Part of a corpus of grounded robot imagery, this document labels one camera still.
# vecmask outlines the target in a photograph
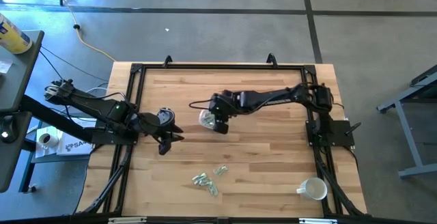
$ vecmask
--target wooden tabletop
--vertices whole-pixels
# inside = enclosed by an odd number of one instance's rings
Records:
[[[114,63],[108,94],[126,91],[130,65]],[[319,83],[331,88],[335,102],[341,103],[333,65],[315,66]],[[188,107],[190,102],[207,100],[224,89],[266,92],[300,82],[295,70],[147,70],[140,111],[157,113],[159,108],[169,107],[175,111],[185,140],[173,143],[164,156],[158,154],[158,144],[151,137],[139,140],[130,164],[123,215],[322,216],[319,201],[296,194],[302,181],[316,177],[302,105],[264,107],[252,115],[234,117],[227,135],[201,126],[200,110]],[[333,107],[331,115],[344,118],[339,106]],[[91,155],[78,211],[88,207],[107,183],[113,151],[113,146],[106,145]],[[344,148],[333,148],[333,158],[339,185],[356,207],[366,212],[354,158]],[[229,171],[214,175],[212,170],[223,164]],[[218,196],[193,184],[191,179],[202,172],[213,179]],[[330,193],[328,200],[334,210]]]

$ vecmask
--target paper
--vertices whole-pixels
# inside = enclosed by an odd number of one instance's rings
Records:
[[[94,118],[81,118],[81,120],[73,118],[73,121],[84,128],[94,127],[96,125],[96,119]],[[94,145],[90,143],[86,143],[64,133],[59,141],[57,154],[60,156],[84,155],[89,154],[93,150],[93,147]]]
[[[12,66],[12,61],[9,59],[0,59],[0,74],[8,73],[9,68]]]
[[[48,126],[46,128],[40,128],[36,130],[36,139],[38,140],[41,135],[48,133],[52,136],[57,136],[58,138],[61,138],[62,131],[57,130],[53,126]],[[43,149],[42,146],[39,143],[36,143],[36,149],[35,149],[35,158],[40,158],[42,156],[47,156],[50,154],[54,154],[57,152],[57,146],[49,147],[47,149]]]

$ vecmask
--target white mug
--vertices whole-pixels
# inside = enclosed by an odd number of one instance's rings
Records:
[[[49,147],[57,145],[59,138],[55,135],[45,133],[40,136],[38,143],[41,145],[42,149],[47,150]]]
[[[322,200],[328,194],[328,187],[320,178],[309,178],[300,184],[296,192],[310,199]]]

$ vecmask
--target yellow cable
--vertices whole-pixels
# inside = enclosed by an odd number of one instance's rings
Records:
[[[76,17],[74,16],[74,13],[73,13],[73,11],[71,10],[71,7],[68,5],[68,3],[67,3],[66,0],[63,0],[63,1],[64,1],[65,5],[67,6],[67,8],[69,9],[69,11],[71,12],[71,15],[73,16],[74,24],[77,25]],[[98,51],[99,53],[102,53],[103,55],[105,55],[105,56],[107,56],[108,58],[110,58],[112,61],[117,61],[117,60],[115,60],[112,56],[110,56],[108,53],[106,53],[106,52],[100,50],[99,48],[96,48],[96,47],[94,47],[94,46],[92,46],[92,45],[90,45],[90,44],[84,42],[84,41],[82,40],[82,37],[81,37],[80,33],[79,33],[79,29],[76,29],[76,33],[77,33],[77,37],[79,37],[79,40],[82,42],[82,44],[84,44],[85,46],[90,47],[91,49],[93,49],[93,50],[95,50],[95,51]]]

